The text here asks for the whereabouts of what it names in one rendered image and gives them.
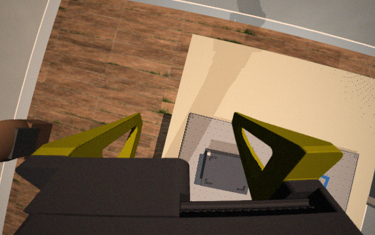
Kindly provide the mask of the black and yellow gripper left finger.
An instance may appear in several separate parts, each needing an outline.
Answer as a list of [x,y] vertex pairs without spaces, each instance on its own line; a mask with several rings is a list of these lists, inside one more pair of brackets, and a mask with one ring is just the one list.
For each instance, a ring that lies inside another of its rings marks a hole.
[[131,129],[117,158],[135,158],[142,126],[141,114],[136,113],[115,122],[43,144],[31,155],[103,158],[104,148]]

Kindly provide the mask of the black raised stand with grey legs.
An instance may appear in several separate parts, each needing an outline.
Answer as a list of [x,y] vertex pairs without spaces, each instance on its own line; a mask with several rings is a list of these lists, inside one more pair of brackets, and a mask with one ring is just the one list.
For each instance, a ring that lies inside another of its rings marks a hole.
[[248,184],[239,154],[205,149],[201,185],[247,195]]

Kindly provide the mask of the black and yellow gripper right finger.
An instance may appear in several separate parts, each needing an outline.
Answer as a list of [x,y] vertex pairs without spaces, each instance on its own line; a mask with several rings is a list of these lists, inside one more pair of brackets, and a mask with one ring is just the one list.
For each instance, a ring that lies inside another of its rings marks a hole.
[[[332,143],[234,112],[232,128],[252,200],[269,199],[285,181],[318,180],[343,153]],[[272,149],[263,166],[243,128]]]

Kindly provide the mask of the blue tape rectangle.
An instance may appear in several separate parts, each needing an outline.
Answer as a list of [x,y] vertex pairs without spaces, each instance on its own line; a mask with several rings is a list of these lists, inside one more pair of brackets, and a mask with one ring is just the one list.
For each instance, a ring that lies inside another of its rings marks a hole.
[[325,179],[324,186],[325,186],[325,188],[326,188],[326,187],[327,187],[327,183],[328,183],[330,177],[327,177],[327,176],[323,175],[321,178],[324,178],[324,179]]

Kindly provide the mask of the grey perforated base plate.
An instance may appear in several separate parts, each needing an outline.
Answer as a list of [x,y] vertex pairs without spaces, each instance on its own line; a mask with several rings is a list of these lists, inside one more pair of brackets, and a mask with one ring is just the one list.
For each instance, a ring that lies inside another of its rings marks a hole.
[[[263,141],[243,129],[248,141],[265,167],[272,156],[272,149]],[[205,149],[239,154],[232,128],[232,122],[189,114],[186,132],[179,158],[189,163],[190,201],[252,200],[247,195],[201,186],[201,168]],[[342,159],[324,175],[330,177],[326,189],[346,212],[351,194],[359,154],[344,151]]]

